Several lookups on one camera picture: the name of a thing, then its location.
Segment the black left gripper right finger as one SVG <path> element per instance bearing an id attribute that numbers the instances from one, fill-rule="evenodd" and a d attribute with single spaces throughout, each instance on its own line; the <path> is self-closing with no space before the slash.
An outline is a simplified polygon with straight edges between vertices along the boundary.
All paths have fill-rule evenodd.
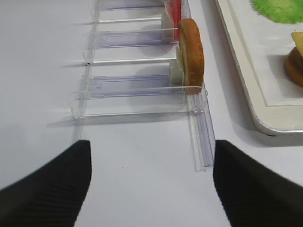
<path id="1" fill-rule="evenodd" d="M 273 172 L 227 140 L 215 144 L 213 180 L 233 227 L 301 227 L 302 186 Z"/>

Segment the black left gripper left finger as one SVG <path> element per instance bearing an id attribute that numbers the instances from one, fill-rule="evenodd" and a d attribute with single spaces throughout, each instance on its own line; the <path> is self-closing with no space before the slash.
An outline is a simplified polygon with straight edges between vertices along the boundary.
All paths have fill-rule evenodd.
<path id="1" fill-rule="evenodd" d="M 72 227 L 92 177 L 90 141 L 79 140 L 56 158 L 0 191 L 2 227 Z"/>

